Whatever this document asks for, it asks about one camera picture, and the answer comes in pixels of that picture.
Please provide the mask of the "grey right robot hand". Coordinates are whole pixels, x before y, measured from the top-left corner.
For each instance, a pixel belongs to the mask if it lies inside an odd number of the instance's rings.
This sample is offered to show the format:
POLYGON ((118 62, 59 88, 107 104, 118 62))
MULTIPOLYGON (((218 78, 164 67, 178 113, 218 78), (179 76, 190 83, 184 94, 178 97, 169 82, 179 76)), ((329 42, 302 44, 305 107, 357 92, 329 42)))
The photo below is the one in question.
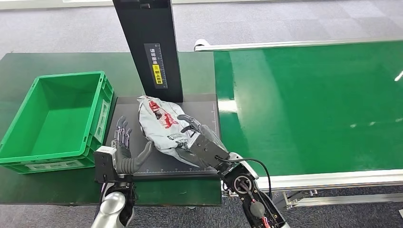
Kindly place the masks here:
POLYGON ((218 171, 228 167, 220 158, 229 158, 229 152, 214 131, 187 114, 178 115, 178 120, 189 124, 181 133, 192 132, 186 142, 175 148, 181 159, 198 167, 212 167, 218 171))

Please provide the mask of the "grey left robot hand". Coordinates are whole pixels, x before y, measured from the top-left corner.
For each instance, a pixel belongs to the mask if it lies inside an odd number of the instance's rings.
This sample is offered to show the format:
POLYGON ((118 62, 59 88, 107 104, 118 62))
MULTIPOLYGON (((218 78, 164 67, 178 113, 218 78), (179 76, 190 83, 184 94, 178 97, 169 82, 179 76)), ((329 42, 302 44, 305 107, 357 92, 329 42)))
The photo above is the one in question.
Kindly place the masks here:
POLYGON ((154 143, 148 141, 142 152, 137 157, 132 157, 130 152, 130 135, 131 128, 127 128, 128 122, 125 116, 121 116, 116 124, 114 131, 114 139, 111 146, 116 149, 116 172, 118 174, 134 174, 145 163, 151 155, 154 143))

